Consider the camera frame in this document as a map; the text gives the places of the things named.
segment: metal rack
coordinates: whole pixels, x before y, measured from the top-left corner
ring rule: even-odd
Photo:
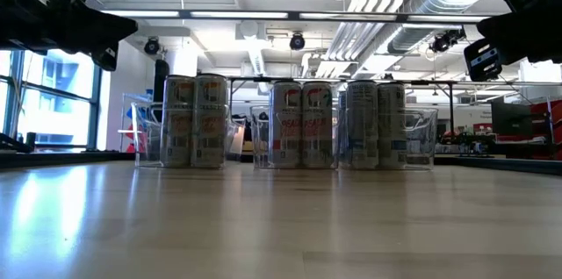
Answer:
[[[230,98],[228,102],[228,108],[232,111],[233,95],[234,93],[246,82],[277,82],[277,81],[295,81],[295,82],[311,82],[311,81],[323,81],[330,82],[333,84],[340,82],[353,82],[356,79],[314,79],[314,78],[291,78],[291,77],[267,77],[267,76],[255,76],[255,77],[237,77],[229,76],[227,79],[230,81]],[[242,81],[241,85],[234,87],[234,82]],[[455,119],[453,116],[453,89],[455,85],[464,86],[556,86],[562,87],[562,82],[464,82],[464,81],[427,81],[427,80],[410,80],[410,81],[391,81],[391,80],[381,80],[372,79],[371,81],[377,83],[383,82],[403,82],[406,85],[411,86],[430,86],[436,85],[447,97],[449,97],[449,110],[450,110],[450,129],[451,133],[455,129]],[[440,85],[447,85],[449,87],[449,93],[446,89],[440,87]]]

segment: desk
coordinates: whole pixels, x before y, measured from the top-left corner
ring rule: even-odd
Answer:
[[[562,180],[434,172],[0,172],[2,278],[560,278]]]

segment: can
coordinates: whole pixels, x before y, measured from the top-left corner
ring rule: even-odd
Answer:
[[[302,103],[300,83],[281,81],[270,91],[270,165],[296,168],[301,161]]]
[[[339,163],[345,168],[348,168],[350,163],[347,160],[347,146],[348,146],[348,134],[347,134],[347,91],[338,92],[337,104],[338,104],[338,123],[337,123],[337,139],[338,139],[338,159]]]
[[[164,81],[160,134],[160,163],[164,167],[190,164],[194,88],[195,79],[189,76],[168,75]]]
[[[307,168],[331,168],[336,164],[332,105],[329,82],[305,82],[302,88],[302,163]]]
[[[356,169],[375,169],[378,165],[377,84],[354,81],[347,89],[346,158]]]
[[[378,86],[378,164],[400,169],[406,165],[406,91],[401,82]]]
[[[227,135],[227,78],[201,74],[195,78],[195,112],[191,165],[220,168]]]

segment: red logo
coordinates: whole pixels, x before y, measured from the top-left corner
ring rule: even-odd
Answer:
[[[299,106],[299,91],[296,89],[289,89],[285,92],[285,103],[290,107],[298,107]]]

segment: robotic arm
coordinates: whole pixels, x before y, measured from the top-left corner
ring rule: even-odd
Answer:
[[[485,38],[465,48],[475,82],[496,79],[501,66],[527,57],[530,62],[562,62],[562,0],[504,0],[510,13],[477,24]]]

